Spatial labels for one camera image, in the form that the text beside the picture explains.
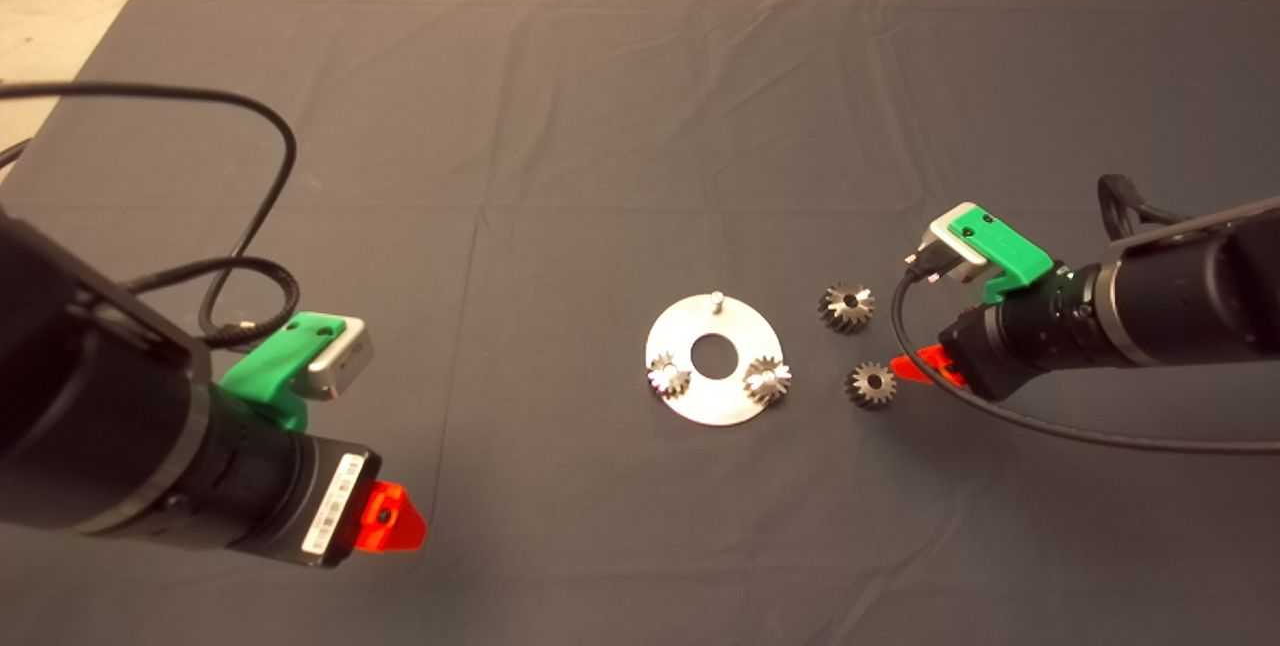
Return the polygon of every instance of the green 3d-printed bracket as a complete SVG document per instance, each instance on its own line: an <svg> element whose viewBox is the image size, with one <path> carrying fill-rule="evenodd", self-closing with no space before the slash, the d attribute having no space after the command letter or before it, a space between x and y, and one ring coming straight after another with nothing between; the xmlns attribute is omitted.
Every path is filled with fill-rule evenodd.
<svg viewBox="0 0 1280 646"><path fill-rule="evenodd" d="M307 403L289 382L347 327L343 317L298 312L285 326L233 365L219 382L259 414L291 431L306 431Z"/></svg>
<svg viewBox="0 0 1280 646"><path fill-rule="evenodd" d="M1005 301L1007 292L1025 289L1053 267L1053 260L1037 244L1032 244L1005 221L991 216L986 209L974 207L960 214L955 221L948 223L947 232L960 235L966 244L1001 269L983 287L983 301L988 304Z"/></svg>

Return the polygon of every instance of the gear center hole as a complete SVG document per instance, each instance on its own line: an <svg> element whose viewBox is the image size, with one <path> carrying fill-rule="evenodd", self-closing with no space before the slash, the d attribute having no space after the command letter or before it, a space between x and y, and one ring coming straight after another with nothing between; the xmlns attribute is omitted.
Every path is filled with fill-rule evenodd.
<svg viewBox="0 0 1280 646"><path fill-rule="evenodd" d="M737 349L718 333L708 333L694 342L691 357L694 368L705 377L721 380L737 371Z"/></svg>

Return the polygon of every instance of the barcode label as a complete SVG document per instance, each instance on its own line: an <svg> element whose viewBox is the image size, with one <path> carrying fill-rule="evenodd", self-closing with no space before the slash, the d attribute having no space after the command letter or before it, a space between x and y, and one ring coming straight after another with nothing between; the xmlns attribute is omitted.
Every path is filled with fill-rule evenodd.
<svg viewBox="0 0 1280 646"><path fill-rule="evenodd" d="M315 554L316 556L324 555L329 548L329 540L333 539L333 530L338 526L338 519L342 517L342 510L347 508L347 499L351 498L351 490L356 487L356 478L360 477L360 469L364 467L365 455L360 454L346 454L338 462L338 469L333 472L333 481L329 482L329 490L324 492L324 500L320 501L320 508L316 509L316 518L311 519L311 528L307 528L307 536L302 540L303 551Z"/></svg>

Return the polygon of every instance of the gear teeth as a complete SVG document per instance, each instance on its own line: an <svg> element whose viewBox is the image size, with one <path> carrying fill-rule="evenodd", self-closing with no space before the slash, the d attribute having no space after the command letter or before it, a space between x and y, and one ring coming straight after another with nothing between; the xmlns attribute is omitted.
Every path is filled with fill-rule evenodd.
<svg viewBox="0 0 1280 646"><path fill-rule="evenodd" d="M772 356L754 359L742 374L742 390L759 406L772 404L791 388L791 367Z"/></svg>
<svg viewBox="0 0 1280 646"><path fill-rule="evenodd" d="M653 388L654 393L669 399L669 397L680 397L687 390L690 372L677 367L672 354L658 354L658 358L649 362L648 377L649 386Z"/></svg>
<svg viewBox="0 0 1280 646"><path fill-rule="evenodd" d="M872 377L879 381L879 386L873 386ZM845 377L845 391L864 409L882 409L897 395L897 377L883 365L856 365Z"/></svg>
<svg viewBox="0 0 1280 646"><path fill-rule="evenodd" d="M818 315L823 324L836 333L861 330L874 312L876 295L861 285L846 287L844 283L836 283L818 299Z"/></svg>

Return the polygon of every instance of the circular metal plate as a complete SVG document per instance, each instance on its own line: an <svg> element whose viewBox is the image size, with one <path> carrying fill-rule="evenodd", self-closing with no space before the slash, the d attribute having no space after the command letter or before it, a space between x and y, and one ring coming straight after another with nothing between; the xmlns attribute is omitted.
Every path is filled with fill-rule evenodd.
<svg viewBox="0 0 1280 646"><path fill-rule="evenodd" d="M694 368L694 342L708 333L726 336L737 351L737 367L726 377L705 377ZM659 315L644 353L645 368L658 356L672 354L677 367L690 372L684 394L659 397L673 412L707 426L733 426L764 409L742 388L746 367L763 356L781 362L782 344L763 315L749 304L722 294L700 294L676 301Z"/></svg>

